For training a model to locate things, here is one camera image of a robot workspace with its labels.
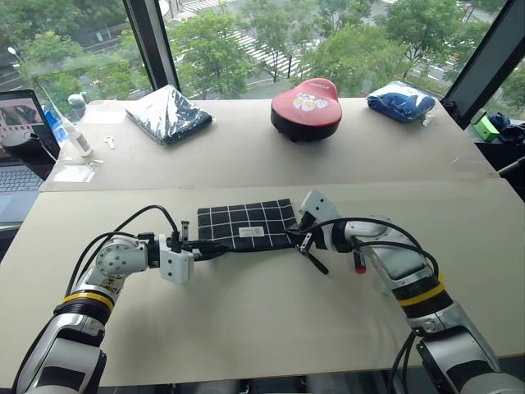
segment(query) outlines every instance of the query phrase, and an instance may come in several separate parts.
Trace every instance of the laptop keyboard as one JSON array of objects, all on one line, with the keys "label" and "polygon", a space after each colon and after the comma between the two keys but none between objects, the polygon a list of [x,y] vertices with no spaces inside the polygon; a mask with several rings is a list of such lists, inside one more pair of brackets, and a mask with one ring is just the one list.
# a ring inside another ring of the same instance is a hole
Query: laptop keyboard
[{"label": "laptop keyboard", "polygon": [[0,192],[38,190],[42,180],[29,168],[0,171]]}]

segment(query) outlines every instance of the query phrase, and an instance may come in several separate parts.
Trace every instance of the red bicycle seat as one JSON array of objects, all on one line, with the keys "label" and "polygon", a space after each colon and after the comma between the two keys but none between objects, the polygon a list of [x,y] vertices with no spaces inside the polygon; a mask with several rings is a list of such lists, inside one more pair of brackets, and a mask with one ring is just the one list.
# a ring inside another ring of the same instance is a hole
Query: red bicycle seat
[{"label": "red bicycle seat", "polygon": [[306,80],[272,100],[272,124],[294,142],[334,134],[341,117],[337,88],[324,78]]}]

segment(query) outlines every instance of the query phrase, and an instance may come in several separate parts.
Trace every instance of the robotic arm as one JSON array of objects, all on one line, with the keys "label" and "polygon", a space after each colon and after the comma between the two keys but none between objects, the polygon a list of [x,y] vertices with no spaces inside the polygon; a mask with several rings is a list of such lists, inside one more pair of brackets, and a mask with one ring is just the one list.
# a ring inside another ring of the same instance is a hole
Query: robotic arm
[{"label": "robotic arm", "polygon": [[[440,393],[525,393],[521,381],[500,372],[494,352],[447,294],[411,235],[376,219],[333,220],[340,219],[335,205],[315,190],[299,211],[303,217],[295,230],[300,234],[301,253],[309,255],[315,242],[318,249],[359,250],[370,257],[420,338],[416,347]],[[180,284],[189,280],[194,261],[227,252],[215,242],[188,241],[187,224],[183,222],[180,237],[174,233],[171,238],[156,238],[146,233],[104,243],[94,265],[81,275],[34,340],[16,375],[13,394],[96,394],[106,364],[106,355],[99,348],[104,326],[125,279],[147,268],[159,268],[163,278]]]},{"label": "robotic arm", "polygon": [[315,224],[341,218],[335,205],[315,190],[308,194],[299,212],[303,214],[299,231],[307,232],[301,253],[308,254],[315,242],[318,249],[341,253],[360,250],[370,258],[399,302],[411,330],[420,338],[416,348],[440,393],[525,392],[520,380],[500,372],[491,347],[459,303],[450,298],[425,257],[414,250],[388,245],[390,242],[421,249],[409,234],[388,226],[388,219],[333,221],[308,232]]},{"label": "robotic arm", "polygon": [[189,280],[195,260],[226,251],[212,242],[188,242],[184,222],[183,228],[182,243],[172,243],[162,234],[156,240],[153,233],[106,242],[95,264],[34,340],[16,376],[13,394],[96,394],[106,365],[106,355],[99,349],[104,326],[125,279],[150,267],[180,284]]}]

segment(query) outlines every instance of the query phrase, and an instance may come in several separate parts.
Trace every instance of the blue plastic bag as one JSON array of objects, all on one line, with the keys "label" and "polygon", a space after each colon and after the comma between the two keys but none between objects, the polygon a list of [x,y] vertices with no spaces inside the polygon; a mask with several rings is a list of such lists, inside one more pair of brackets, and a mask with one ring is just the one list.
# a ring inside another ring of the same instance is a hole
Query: blue plastic bag
[{"label": "blue plastic bag", "polygon": [[391,82],[367,97],[368,106],[396,121],[408,123],[425,116],[436,100],[402,82]]}]

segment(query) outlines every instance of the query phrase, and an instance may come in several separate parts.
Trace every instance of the glass window pane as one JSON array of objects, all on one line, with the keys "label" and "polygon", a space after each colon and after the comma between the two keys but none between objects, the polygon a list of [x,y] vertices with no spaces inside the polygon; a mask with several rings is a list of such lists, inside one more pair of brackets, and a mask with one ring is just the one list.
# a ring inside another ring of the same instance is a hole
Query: glass window pane
[{"label": "glass window pane", "polygon": [[484,107],[501,112],[517,123],[525,122],[525,60],[522,60]]},{"label": "glass window pane", "polygon": [[271,98],[325,77],[342,97],[391,80],[442,96],[504,0],[161,0],[183,91]]},{"label": "glass window pane", "polygon": [[72,120],[71,94],[151,91],[121,0],[0,0],[0,53],[0,90],[34,89]]}]

